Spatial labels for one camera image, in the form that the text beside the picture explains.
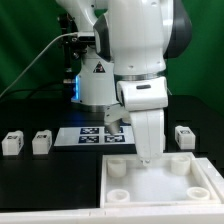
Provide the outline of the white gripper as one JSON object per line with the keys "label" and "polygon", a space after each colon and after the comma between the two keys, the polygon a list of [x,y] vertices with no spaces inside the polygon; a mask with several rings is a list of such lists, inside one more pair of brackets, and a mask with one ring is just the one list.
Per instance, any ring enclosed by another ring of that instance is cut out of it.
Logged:
{"label": "white gripper", "polygon": [[138,157],[144,166],[160,158],[164,147],[164,111],[162,109],[130,113]]}

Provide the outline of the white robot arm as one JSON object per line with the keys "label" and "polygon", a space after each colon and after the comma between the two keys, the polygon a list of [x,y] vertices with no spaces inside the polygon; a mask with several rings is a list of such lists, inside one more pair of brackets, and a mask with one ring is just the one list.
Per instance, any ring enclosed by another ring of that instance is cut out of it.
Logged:
{"label": "white robot arm", "polygon": [[147,165],[164,150],[164,109],[168,106],[166,57],[180,55],[190,42],[191,22],[181,0],[56,0],[76,16],[82,32],[92,32],[95,53],[113,65],[118,103],[105,112],[105,126],[118,132],[119,121],[132,127],[140,161]]}

